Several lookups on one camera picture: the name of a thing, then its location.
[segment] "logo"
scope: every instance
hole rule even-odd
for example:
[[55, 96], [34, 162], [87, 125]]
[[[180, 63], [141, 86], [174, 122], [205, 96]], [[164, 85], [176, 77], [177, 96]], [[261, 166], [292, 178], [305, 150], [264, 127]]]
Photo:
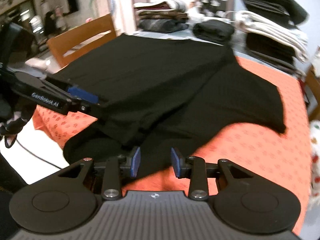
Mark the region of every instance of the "logo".
[[33, 98], [37, 99], [37, 100], [40, 100], [48, 105], [51, 105], [51, 106], [55, 106], [55, 107], [58, 107], [59, 106], [59, 103], [56, 102], [56, 101], [53, 101], [53, 100], [50, 100], [48, 98], [45, 98], [44, 96], [40, 96], [40, 95], [37, 95], [36, 93], [32, 93], [31, 95]]
[[158, 198], [160, 197], [160, 195], [158, 193], [153, 193], [152, 195], [150, 195], [150, 197], [152, 198]]

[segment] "black cable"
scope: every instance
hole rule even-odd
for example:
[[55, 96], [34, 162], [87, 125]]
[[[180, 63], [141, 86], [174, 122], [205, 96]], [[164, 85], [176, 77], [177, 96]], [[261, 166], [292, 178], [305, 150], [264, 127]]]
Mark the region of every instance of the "black cable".
[[50, 165], [58, 168], [59, 170], [62, 170], [62, 168], [58, 167], [57, 165], [55, 165], [55, 164], [53, 164], [53, 163], [51, 163], [51, 162], [49, 162], [49, 161], [46, 161], [46, 160], [40, 158], [39, 156], [35, 155], [34, 153], [30, 152], [27, 148], [25, 148], [25, 147], [18, 141], [18, 139], [17, 139], [17, 143], [18, 143], [24, 150], [26, 150], [28, 153], [30, 153], [32, 156], [38, 158], [39, 160], [41, 160], [41, 161], [43, 161], [43, 162], [45, 162], [45, 163], [48, 163], [48, 164], [50, 164]]

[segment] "hand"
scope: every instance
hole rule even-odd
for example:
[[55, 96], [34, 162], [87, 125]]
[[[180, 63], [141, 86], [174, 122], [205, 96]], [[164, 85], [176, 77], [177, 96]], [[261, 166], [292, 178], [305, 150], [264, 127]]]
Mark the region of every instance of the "hand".
[[15, 95], [10, 89], [0, 90], [0, 140], [4, 137], [7, 148], [15, 143], [17, 134], [30, 121], [36, 104]]

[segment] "orange tablecloth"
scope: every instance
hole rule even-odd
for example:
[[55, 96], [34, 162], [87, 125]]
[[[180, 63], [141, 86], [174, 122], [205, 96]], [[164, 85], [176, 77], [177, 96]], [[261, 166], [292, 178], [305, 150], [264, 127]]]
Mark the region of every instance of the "orange tablecloth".
[[[311, 176], [311, 146], [308, 116], [298, 81], [275, 69], [238, 58], [240, 65], [278, 87], [284, 105], [286, 133], [279, 135], [256, 124], [236, 123], [225, 127], [195, 155], [216, 163], [227, 158], [292, 191], [301, 202], [301, 215], [294, 228], [299, 234], [308, 205]], [[68, 116], [37, 107], [33, 116], [35, 129], [43, 130], [63, 147], [66, 141], [96, 119], [82, 113]], [[173, 169], [158, 172], [133, 184], [123, 191], [185, 190], [188, 179], [176, 179]], [[209, 179], [210, 194], [216, 194], [214, 179]]]

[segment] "black screen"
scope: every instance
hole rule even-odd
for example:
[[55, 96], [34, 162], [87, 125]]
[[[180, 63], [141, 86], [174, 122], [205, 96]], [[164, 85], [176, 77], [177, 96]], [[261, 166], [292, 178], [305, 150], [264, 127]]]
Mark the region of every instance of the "black screen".
[[68, 0], [68, 4], [69, 4], [69, 13], [74, 13], [79, 11], [77, 0]]

